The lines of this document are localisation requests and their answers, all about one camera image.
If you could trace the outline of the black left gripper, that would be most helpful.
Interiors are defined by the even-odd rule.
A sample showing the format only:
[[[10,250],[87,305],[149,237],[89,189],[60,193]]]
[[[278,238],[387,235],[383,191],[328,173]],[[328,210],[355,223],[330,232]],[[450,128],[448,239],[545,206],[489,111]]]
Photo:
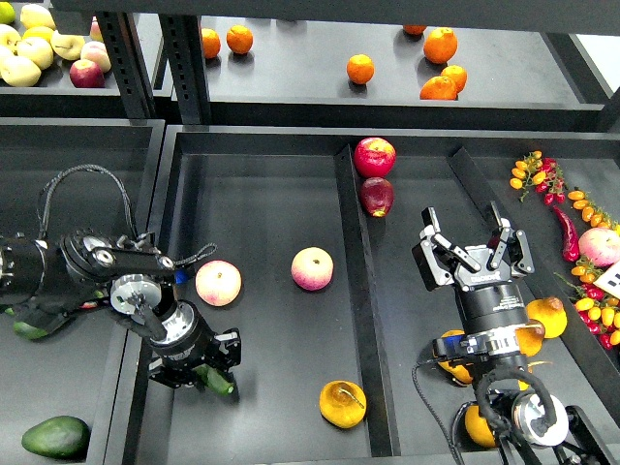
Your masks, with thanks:
[[[202,362],[214,368],[227,382],[232,369],[241,363],[241,335],[237,327],[215,333],[197,306],[178,300],[162,320],[166,334],[148,338],[158,357],[148,365],[148,378],[169,388],[195,387],[198,375],[192,369]]]

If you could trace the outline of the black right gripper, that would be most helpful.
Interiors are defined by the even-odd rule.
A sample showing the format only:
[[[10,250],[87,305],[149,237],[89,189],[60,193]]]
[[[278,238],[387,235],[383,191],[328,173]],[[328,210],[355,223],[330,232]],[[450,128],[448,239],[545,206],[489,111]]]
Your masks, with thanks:
[[[425,288],[455,286],[455,299],[470,351],[491,357],[520,352],[516,330],[529,317],[514,278],[535,272],[525,231],[516,230],[496,201],[486,209],[494,227],[485,245],[465,250],[443,236],[434,207],[421,212],[423,229],[412,254]]]

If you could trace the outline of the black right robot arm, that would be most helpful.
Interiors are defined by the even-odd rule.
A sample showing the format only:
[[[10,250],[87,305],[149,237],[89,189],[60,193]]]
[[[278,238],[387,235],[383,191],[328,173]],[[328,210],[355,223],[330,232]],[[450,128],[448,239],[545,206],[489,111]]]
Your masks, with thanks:
[[[496,227],[482,245],[460,247],[443,236],[434,207],[412,253],[427,290],[448,286],[460,334],[432,342],[433,362],[464,366],[473,377],[480,416],[504,464],[538,464],[552,450],[560,464],[612,464],[615,459],[577,406],[565,406],[527,367],[517,333],[528,317],[517,280],[534,272],[527,237],[489,206]]]

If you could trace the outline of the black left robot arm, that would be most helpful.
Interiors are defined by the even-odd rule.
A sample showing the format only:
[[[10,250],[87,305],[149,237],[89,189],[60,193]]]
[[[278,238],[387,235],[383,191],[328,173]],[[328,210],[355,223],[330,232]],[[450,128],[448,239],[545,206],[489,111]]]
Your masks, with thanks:
[[[232,368],[241,362],[238,329],[218,333],[193,302],[178,298],[176,287],[190,265],[211,255],[216,246],[173,260],[139,233],[131,201],[120,179],[128,233],[118,237],[90,229],[52,242],[48,223],[52,197],[71,174],[109,170],[92,164],[56,174],[37,204],[38,235],[18,233],[1,239],[1,305],[31,338],[45,337],[87,311],[105,311],[118,325],[139,336],[152,350],[147,374],[169,388],[203,386],[229,395],[235,390]]]

